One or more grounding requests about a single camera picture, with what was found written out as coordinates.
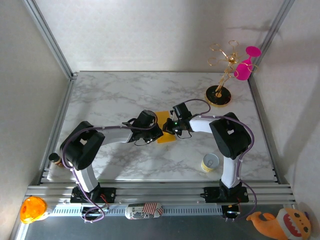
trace yellow sponge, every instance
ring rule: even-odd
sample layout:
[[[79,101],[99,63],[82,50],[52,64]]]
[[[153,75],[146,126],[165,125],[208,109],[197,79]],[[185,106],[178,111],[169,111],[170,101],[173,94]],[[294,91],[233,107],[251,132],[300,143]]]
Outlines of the yellow sponge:
[[[169,113],[169,111],[157,111],[155,114],[158,117],[158,125],[162,129],[162,127],[164,126],[164,124],[167,121],[167,118],[170,118],[170,113]],[[163,144],[163,143],[173,142],[175,140],[176,140],[176,137],[174,135],[171,135],[167,132],[164,132],[163,136],[159,137],[156,140],[156,142],[158,144]]]

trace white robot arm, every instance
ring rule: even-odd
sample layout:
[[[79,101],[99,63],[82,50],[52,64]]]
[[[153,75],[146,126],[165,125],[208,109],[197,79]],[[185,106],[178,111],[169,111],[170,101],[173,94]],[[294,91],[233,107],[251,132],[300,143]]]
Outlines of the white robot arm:
[[[168,118],[162,130],[158,124],[150,127],[151,123],[157,120],[147,110],[141,112],[138,118],[124,122],[125,126],[122,127],[93,127],[87,121],[81,122],[60,146],[61,152],[65,154],[64,159],[73,165],[73,172],[76,174],[78,184],[82,187],[82,189],[78,187],[73,189],[70,202],[85,203],[87,200],[82,191],[85,191],[96,203],[101,201],[101,194],[115,195],[116,189],[100,187],[94,174],[92,162],[101,146],[111,143],[131,143],[141,138],[149,144],[161,137],[163,132],[181,136],[182,131],[213,134],[219,150],[224,155],[220,186],[213,190],[213,194],[208,194],[204,188],[202,197],[205,198],[206,203],[234,203],[238,202],[239,198],[242,202],[248,202],[247,194],[244,194],[247,190],[237,178],[237,170],[240,172],[239,166],[237,169],[239,156],[251,144],[251,138],[244,127],[224,118],[216,120],[192,115],[184,103],[174,106],[172,112],[175,112],[178,120],[173,121]],[[225,116],[238,120],[232,112]],[[108,199],[109,203],[113,201],[114,198]]]

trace orange plush shark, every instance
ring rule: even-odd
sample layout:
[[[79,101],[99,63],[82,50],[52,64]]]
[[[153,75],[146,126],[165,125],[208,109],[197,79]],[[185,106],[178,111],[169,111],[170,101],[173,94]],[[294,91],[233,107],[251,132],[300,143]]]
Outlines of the orange plush shark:
[[[264,213],[267,221],[259,218],[260,211],[249,215],[254,227],[263,235],[277,240],[305,240],[310,236],[311,224],[304,213],[292,208],[283,208],[275,217]]]

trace marble surface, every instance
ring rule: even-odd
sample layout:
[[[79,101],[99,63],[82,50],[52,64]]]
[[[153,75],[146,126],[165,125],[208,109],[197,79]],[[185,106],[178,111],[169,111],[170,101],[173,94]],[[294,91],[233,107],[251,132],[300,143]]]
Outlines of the marble surface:
[[[169,111],[188,99],[204,99],[206,89],[216,84],[220,76],[220,73],[80,72],[57,146],[84,120],[94,126],[119,125],[137,117],[144,109]],[[234,112],[252,129],[256,139],[252,150],[243,159],[242,178],[274,180],[272,162],[248,83],[230,79],[225,86],[232,94],[231,103],[226,107],[212,107],[210,113],[224,115]],[[192,114],[208,108],[200,101],[188,102],[187,106]],[[213,172],[205,173],[201,162],[208,153],[216,153],[220,165]],[[99,180],[207,181],[220,179],[223,156],[212,134],[197,132],[192,133],[190,139],[163,144],[108,144],[100,148],[92,165]],[[48,179],[73,178],[69,170],[52,164]]]

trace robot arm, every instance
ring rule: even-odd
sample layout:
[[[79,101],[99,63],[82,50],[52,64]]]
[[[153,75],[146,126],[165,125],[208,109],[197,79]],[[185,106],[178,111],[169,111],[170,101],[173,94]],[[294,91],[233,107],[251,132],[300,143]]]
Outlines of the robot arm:
[[[175,113],[178,120],[173,121],[168,118],[163,125],[163,131],[169,134],[182,135],[183,131],[204,132],[213,134],[216,144],[223,154],[223,173],[220,179],[218,196],[214,197],[215,203],[219,202],[237,202],[243,199],[245,187],[242,187],[240,179],[237,178],[237,170],[240,173],[241,165],[238,160],[241,154],[248,149],[251,144],[251,137],[246,129],[231,120],[220,118],[204,118],[201,115],[192,115],[184,103],[173,107],[171,114]],[[224,115],[238,121],[236,115],[232,112]]]
[[[123,122],[124,127],[98,127],[95,130],[84,131],[77,138],[70,141],[79,131],[93,127],[89,122],[83,121],[64,140],[60,150],[61,152],[65,151],[65,158],[73,165],[79,184],[88,193],[91,200],[95,202],[99,200],[103,191],[92,167],[92,162],[99,148],[106,144],[131,143],[139,139],[143,139],[146,144],[150,144],[163,135],[162,130],[155,122],[156,116],[151,111],[144,110],[138,118]],[[80,190],[76,191],[74,195],[80,202],[85,200]]]

